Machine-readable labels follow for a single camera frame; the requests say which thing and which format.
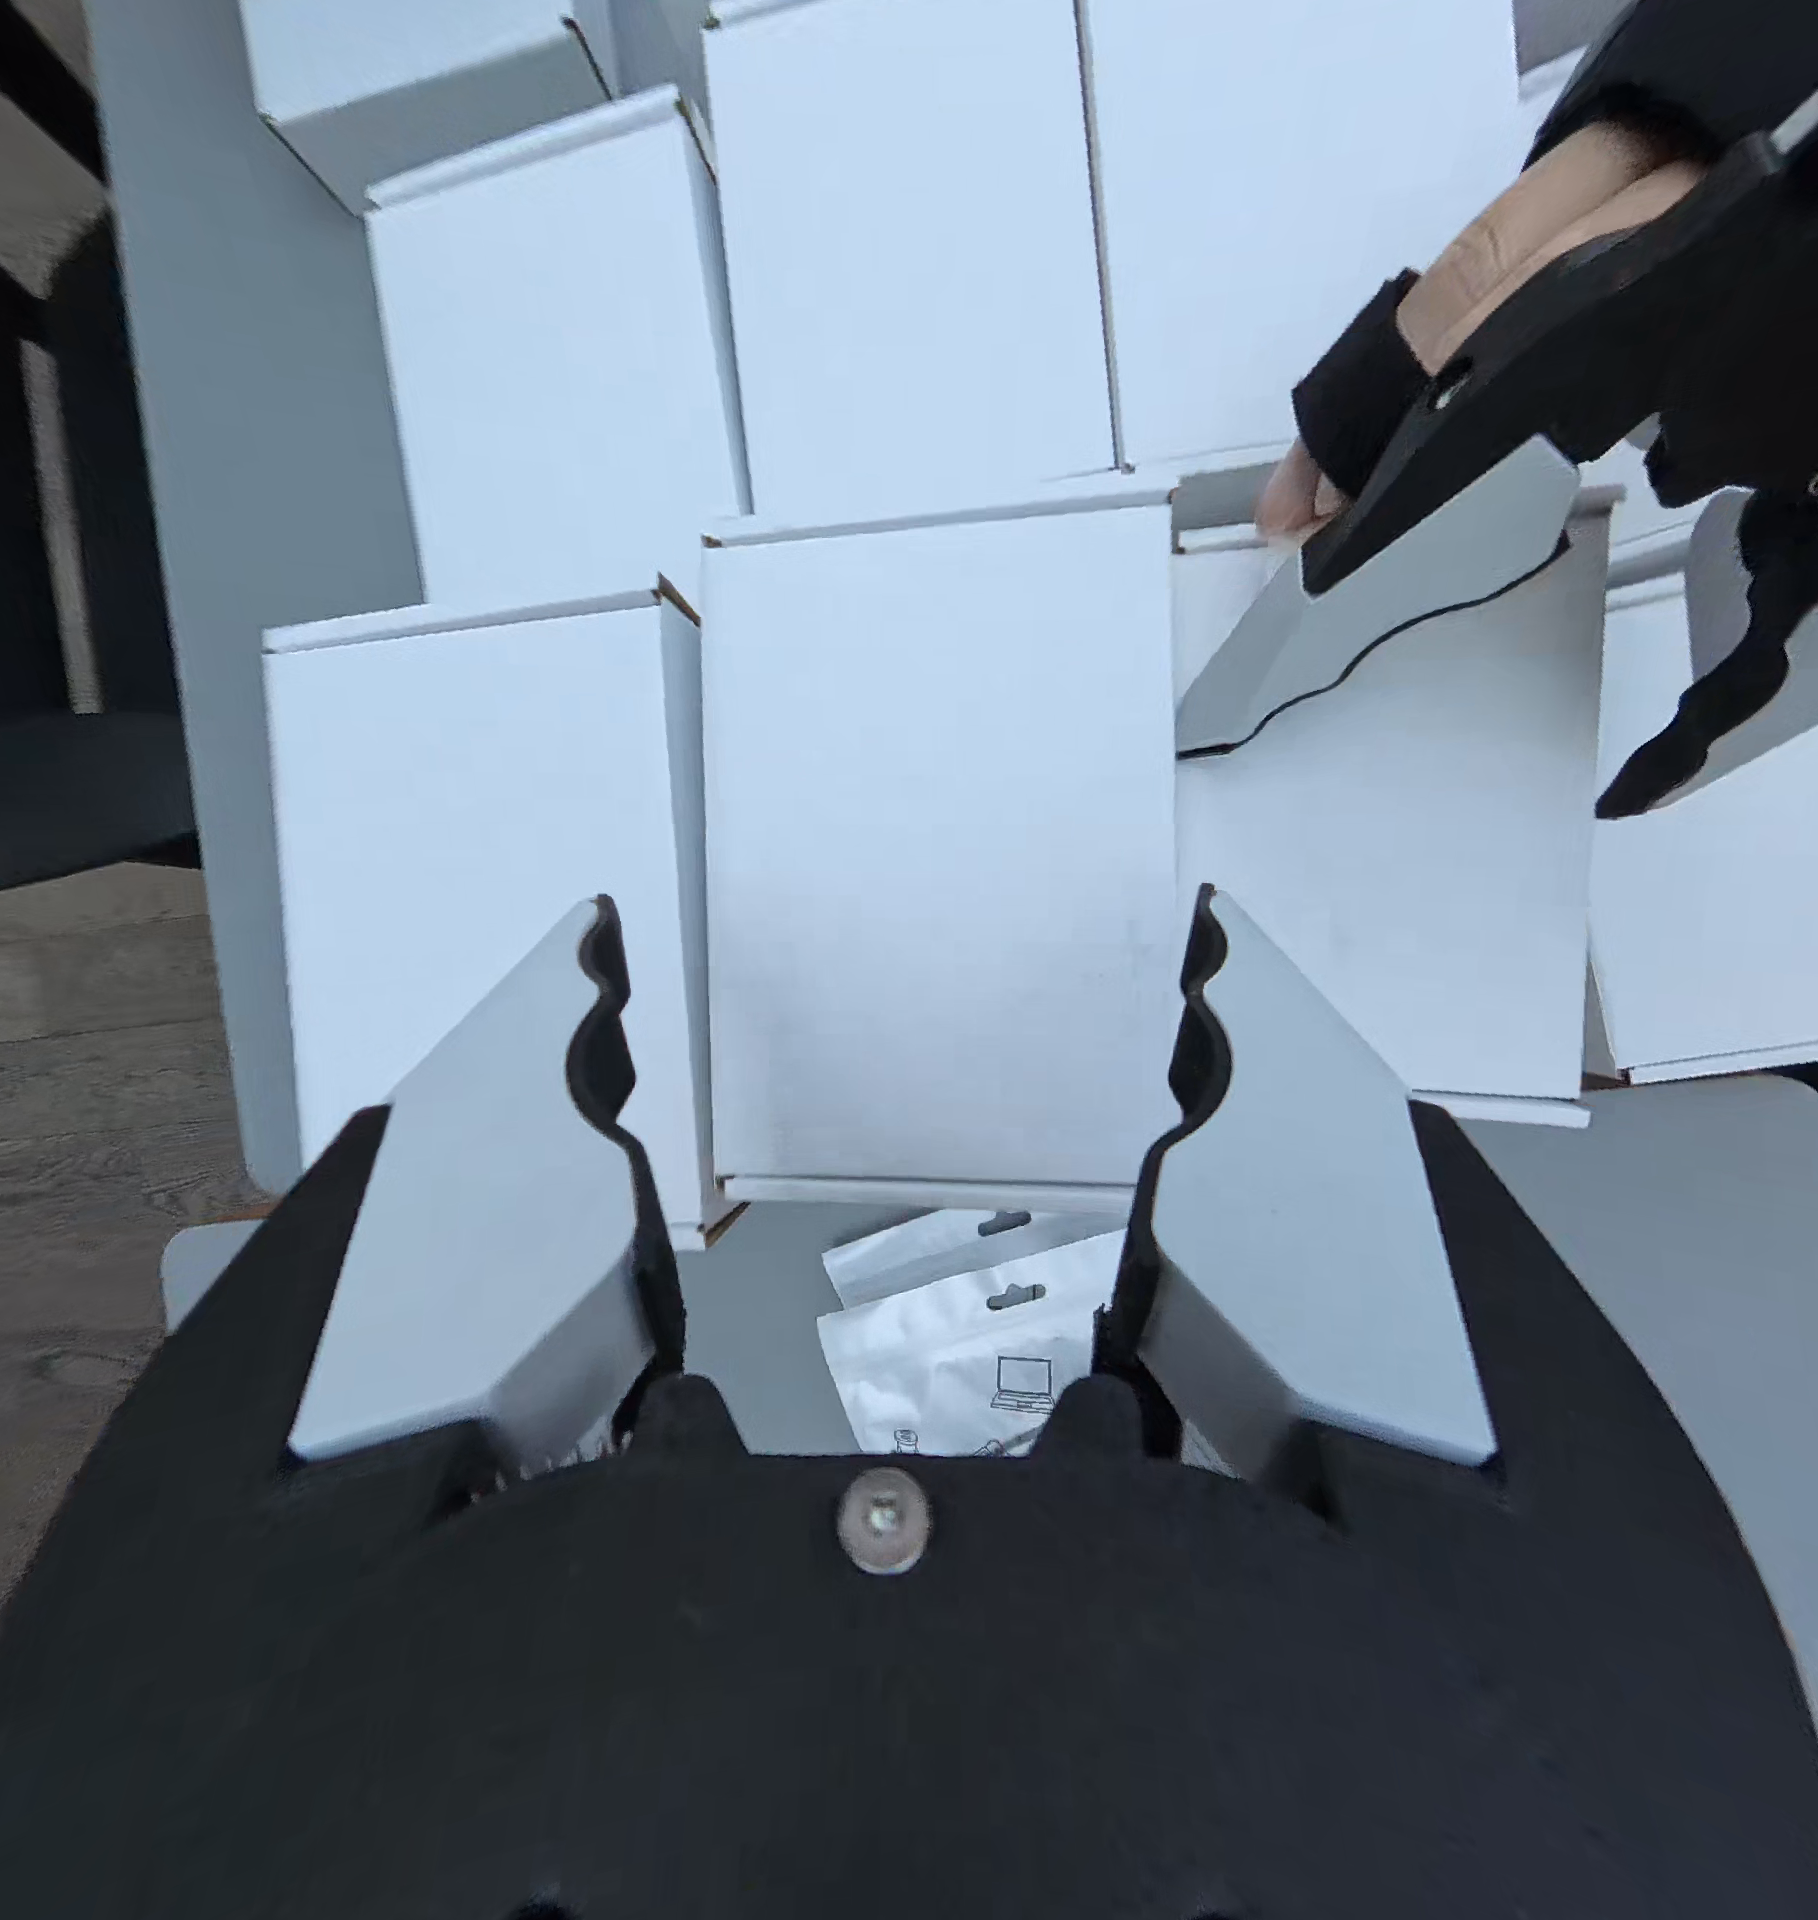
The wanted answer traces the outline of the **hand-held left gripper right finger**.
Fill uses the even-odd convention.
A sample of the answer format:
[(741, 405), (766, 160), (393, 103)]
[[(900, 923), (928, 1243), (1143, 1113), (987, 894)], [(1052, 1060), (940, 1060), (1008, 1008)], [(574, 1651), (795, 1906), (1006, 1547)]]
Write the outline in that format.
[(1168, 1067), (1091, 1358), (1175, 1450), (1278, 1478), (1309, 1427), (1478, 1469), (1498, 1434), (1410, 1094), (1231, 895), (1197, 888)]

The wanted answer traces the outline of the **pile of white boxes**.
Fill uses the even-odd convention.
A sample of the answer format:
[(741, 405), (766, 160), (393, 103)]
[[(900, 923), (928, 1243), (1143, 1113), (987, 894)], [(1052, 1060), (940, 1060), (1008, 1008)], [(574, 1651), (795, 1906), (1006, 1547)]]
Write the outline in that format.
[[(396, 148), (362, 231), (420, 603), (264, 631), (300, 1166), (583, 899), (678, 1241), (715, 1167), (713, 541), (1170, 510), (1175, 707), (1288, 559), (1292, 390), (1512, 183), (1510, 4), (715, 4), (701, 77)], [(1181, 945), (1197, 883), (1175, 878)]]

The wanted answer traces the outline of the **white printed zip pouch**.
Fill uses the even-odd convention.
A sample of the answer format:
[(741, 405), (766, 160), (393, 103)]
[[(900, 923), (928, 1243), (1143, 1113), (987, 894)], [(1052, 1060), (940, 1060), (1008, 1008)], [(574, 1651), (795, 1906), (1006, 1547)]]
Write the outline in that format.
[(1117, 1211), (937, 1210), (832, 1246), (821, 1263), (842, 1309), (1122, 1229)]
[(1094, 1367), (1123, 1231), (928, 1280), (817, 1317), (817, 1343), (867, 1455), (1026, 1453)]

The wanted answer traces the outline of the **white cardboard box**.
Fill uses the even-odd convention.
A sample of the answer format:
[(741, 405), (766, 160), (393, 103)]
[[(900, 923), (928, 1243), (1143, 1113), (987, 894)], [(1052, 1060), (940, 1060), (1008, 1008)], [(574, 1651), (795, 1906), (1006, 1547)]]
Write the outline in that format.
[(1582, 1129), (1614, 487), (1484, 606), (1361, 652), (1249, 744), (1177, 767), (1177, 859), (1418, 1100)]
[(727, 1187), (1132, 1187), (1179, 1012), (1170, 508), (704, 553)]

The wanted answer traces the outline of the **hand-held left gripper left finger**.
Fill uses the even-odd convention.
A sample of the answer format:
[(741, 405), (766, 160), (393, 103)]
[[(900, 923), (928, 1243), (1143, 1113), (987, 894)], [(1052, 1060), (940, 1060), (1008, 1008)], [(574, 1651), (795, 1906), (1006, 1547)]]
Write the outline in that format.
[(393, 1088), (287, 1446), (479, 1424), (513, 1469), (581, 1457), (681, 1369), (678, 1256), (641, 1141), (624, 927), (570, 907)]

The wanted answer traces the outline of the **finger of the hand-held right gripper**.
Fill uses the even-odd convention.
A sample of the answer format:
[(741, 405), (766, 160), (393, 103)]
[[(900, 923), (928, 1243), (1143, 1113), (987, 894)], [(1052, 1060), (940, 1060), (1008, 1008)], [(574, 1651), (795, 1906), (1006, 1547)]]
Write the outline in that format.
[(1690, 681), (1595, 797), (1601, 822), (1701, 794), (1818, 726), (1818, 502), (1724, 491), (1681, 572)]
[(1185, 684), (1175, 756), (1230, 756), (1278, 713), (1338, 688), (1382, 642), (1542, 572), (1577, 489), (1579, 470), (1532, 437), (1328, 587), (1308, 586), (1303, 543)]

